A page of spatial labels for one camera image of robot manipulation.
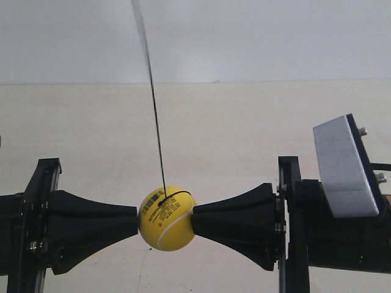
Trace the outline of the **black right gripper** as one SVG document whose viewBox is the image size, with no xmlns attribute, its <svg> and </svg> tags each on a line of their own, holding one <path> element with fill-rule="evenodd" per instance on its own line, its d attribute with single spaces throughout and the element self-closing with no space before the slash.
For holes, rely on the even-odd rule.
<svg viewBox="0 0 391 293">
<path fill-rule="evenodd" d="M 379 194 L 376 217 L 337 219 L 322 183 L 301 177 L 296 156 L 280 156 L 277 197 L 289 227 L 279 255 L 279 292 L 310 292 L 310 267 L 390 273 L 390 195 Z M 267 271 L 277 248 L 276 197 L 263 183 L 241 195 L 196 206 L 193 232 L 229 247 Z"/>
</svg>

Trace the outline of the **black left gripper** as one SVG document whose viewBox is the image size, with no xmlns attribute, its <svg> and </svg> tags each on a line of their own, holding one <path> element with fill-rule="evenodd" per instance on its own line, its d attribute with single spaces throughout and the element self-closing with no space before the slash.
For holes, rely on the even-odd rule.
<svg viewBox="0 0 391 293">
<path fill-rule="evenodd" d="M 6 292 L 43 292 L 47 268 L 62 275 L 138 233 L 137 207 L 55 191 L 61 173 L 58 158 L 39 159 L 24 191 L 1 196 L 1 276 L 7 277 Z"/>
</svg>

